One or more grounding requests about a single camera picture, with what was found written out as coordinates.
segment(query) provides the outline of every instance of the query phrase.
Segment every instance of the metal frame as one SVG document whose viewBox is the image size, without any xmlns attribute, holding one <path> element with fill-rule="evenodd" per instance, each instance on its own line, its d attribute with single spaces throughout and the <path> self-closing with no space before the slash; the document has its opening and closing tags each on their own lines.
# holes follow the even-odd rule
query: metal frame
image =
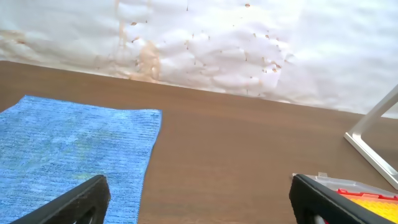
<svg viewBox="0 0 398 224">
<path fill-rule="evenodd" d="M 344 137 L 361 153 L 379 173 L 398 190 L 398 172 L 361 138 L 362 133 L 372 126 L 388 109 L 398 102 L 398 85 L 391 90 L 367 115 L 348 131 Z"/>
</svg>

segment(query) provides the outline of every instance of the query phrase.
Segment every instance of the blue cloth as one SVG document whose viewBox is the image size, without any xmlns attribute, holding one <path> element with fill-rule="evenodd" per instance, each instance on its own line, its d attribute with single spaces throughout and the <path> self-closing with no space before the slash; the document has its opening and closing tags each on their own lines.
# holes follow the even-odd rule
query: blue cloth
<svg viewBox="0 0 398 224">
<path fill-rule="evenodd" d="M 111 191 L 105 223 L 137 223 L 159 110 L 115 110 L 25 96 L 0 114 L 0 223 L 96 174 Z"/>
</svg>

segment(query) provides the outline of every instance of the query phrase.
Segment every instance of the brown table surface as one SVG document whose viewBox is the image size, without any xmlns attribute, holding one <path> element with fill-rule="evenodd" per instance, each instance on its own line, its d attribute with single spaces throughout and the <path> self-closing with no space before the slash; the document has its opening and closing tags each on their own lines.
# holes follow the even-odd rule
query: brown table surface
<svg viewBox="0 0 398 224">
<path fill-rule="evenodd" d="M 139 224 L 295 223 L 293 172 L 398 192 L 343 138 L 358 114 L 0 62 L 0 111 L 24 95 L 163 110 Z M 397 133 L 382 118 L 365 136 L 395 167 Z"/>
</svg>

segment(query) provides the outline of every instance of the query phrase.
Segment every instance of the black object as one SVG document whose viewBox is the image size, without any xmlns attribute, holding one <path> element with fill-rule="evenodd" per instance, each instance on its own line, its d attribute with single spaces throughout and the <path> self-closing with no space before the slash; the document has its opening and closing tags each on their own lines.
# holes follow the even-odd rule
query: black object
<svg viewBox="0 0 398 224">
<path fill-rule="evenodd" d="M 392 223 L 302 174 L 293 177 L 289 198 L 298 224 L 315 223 L 315 215 L 329 224 Z"/>
<path fill-rule="evenodd" d="M 100 224 L 109 200 L 105 176 L 96 175 L 12 224 Z"/>
</svg>

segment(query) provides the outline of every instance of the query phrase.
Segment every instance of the white wall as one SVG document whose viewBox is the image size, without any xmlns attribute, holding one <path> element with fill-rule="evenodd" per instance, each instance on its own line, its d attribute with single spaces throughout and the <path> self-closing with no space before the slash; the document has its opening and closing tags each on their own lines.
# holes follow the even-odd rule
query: white wall
<svg viewBox="0 0 398 224">
<path fill-rule="evenodd" d="M 398 84 L 395 0 L 0 0 L 0 9 L 3 60 L 355 113 Z"/>
</svg>

